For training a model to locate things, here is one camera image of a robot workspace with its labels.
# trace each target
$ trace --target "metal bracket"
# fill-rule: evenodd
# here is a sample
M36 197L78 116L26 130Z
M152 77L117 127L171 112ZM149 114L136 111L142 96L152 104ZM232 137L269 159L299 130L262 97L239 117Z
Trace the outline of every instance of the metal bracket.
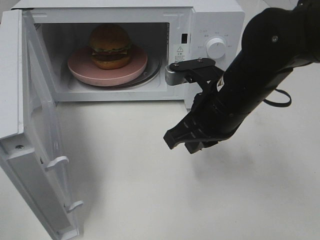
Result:
M198 83L202 90L205 90L209 81L216 82L223 74L224 71L216 66L216 61L200 57L166 66L165 81L171 86Z
M80 207L83 204L84 204L84 201L75 201L70 206L66 206L65 210L69 214L69 213L73 212L77 207Z
M59 156L55 160L49 162L49 164L44 168L46 172L53 170L57 164L68 164L69 163L69 158L66 156Z

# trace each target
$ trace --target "white knob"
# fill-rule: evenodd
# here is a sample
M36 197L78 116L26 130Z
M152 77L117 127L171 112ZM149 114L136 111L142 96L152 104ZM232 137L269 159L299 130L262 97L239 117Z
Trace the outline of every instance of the white knob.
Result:
M206 53L211 59L219 59L226 54L226 42L220 37L210 39L206 43Z

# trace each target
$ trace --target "pink plate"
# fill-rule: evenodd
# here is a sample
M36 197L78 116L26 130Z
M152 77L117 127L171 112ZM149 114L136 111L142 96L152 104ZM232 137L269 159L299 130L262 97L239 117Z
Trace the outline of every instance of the pink plate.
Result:
M117 69L105 70L91 61L91 48L86 46L75 51L68 59L68 67L73 76L86 84L108 87L128 83L143 73L148 56L135 45L131 47L131 61Z

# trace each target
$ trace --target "microwave control panel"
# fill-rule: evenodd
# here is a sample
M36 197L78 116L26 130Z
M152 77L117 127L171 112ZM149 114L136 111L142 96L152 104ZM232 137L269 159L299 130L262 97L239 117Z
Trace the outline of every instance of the microwave control panel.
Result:
M223 70L238 49L243 12L196 12L191 34L191 58L211 58Z

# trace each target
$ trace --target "screw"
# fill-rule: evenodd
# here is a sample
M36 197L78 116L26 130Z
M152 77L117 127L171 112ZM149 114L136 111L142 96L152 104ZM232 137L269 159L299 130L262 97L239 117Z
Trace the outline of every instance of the screw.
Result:
M272 37L272 42L273 42L273 43L278 42L278 40L279 40L279 37L278 37L278 36L273 36L273 37Z
M23 145L18 145L18 146L15 147L15 149L17 149L17 150L23 150L23 149L25 149L25 146L23 146Z
M185 121L183 122L183 124L187 129L189 128L188 124Z
M191 76L186 76L186 77L184 77L184 79L190 84L193 82Z

